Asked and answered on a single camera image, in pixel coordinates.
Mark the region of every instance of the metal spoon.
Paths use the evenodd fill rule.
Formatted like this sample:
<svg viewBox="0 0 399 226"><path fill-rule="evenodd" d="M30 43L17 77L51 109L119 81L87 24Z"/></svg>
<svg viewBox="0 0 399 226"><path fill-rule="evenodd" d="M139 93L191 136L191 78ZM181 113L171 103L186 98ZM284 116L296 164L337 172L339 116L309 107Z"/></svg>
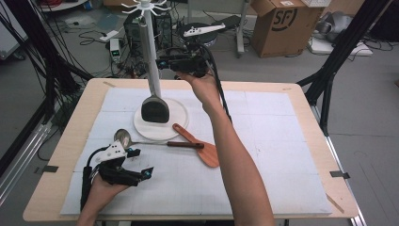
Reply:
<svg viewBox="0 0 399 226"><path fill-rule="evenodd" d="M156 145L168 145L169 147L182 147L182 148L194 148L194 149L203 149L203 143L191 143L191 142L177 142L177 141L140 141L133 142L130 134L125 129L119 129L117 133L114 135L114 140L119 140L120 144L124 149L129 148L134 144L156 144Z"/></svg>

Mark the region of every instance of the sf logo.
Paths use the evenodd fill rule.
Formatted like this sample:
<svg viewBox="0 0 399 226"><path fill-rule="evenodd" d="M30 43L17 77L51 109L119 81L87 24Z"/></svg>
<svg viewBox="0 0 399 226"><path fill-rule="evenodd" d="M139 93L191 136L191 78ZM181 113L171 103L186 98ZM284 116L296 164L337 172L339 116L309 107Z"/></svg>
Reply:
<svg viewBox="0 0 399 226"><path fill-rule="evenodd" d="M279 10L273 21L272 31L282 31L293 24L297 14L297 8L294 10Z"/></svg>

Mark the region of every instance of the spatula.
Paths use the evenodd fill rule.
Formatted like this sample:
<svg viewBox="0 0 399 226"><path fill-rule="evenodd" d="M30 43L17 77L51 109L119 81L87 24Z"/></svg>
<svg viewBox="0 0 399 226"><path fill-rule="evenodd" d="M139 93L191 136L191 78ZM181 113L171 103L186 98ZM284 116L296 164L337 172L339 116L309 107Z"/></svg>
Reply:
<svg viewBox="0 0 399 226"><path fill-rule="evenodd" d="M219 166L219 160L217 159L216 146L199 139L196 139L193 135L188 133L182 126L178 123L172 125L173 129L182 135L185 139L192 143L203 143L203 149L197 149L200 159L211 168L216 168Z"/></svg>

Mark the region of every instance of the cardboard box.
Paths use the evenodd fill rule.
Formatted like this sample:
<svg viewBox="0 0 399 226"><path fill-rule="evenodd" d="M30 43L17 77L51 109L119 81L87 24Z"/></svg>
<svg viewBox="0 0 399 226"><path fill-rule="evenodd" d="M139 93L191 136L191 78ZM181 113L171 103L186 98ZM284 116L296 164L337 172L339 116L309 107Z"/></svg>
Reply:
<svg viewBox="0 0 399 226"><path fill-rule="evenodd" d="M259 57L301 54L324 10L301 0L253 0L251 6L258 13L251 45Z"/></svg>

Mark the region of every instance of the black pole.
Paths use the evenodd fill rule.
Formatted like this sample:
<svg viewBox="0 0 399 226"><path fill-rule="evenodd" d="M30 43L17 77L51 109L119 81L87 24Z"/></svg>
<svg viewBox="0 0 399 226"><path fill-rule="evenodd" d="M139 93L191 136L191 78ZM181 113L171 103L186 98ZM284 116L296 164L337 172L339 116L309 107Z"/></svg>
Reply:
<svg viewBox="0 0 399 226"><path fill-rule="evenodd" d="M328 111L334 77L389 2L390 0L365 0L323 67L317 73L297 82L301 87L311 84L305 93L310 105L317 105L317 99L324 92L320 127L325 136L328 136Z"/></svg>

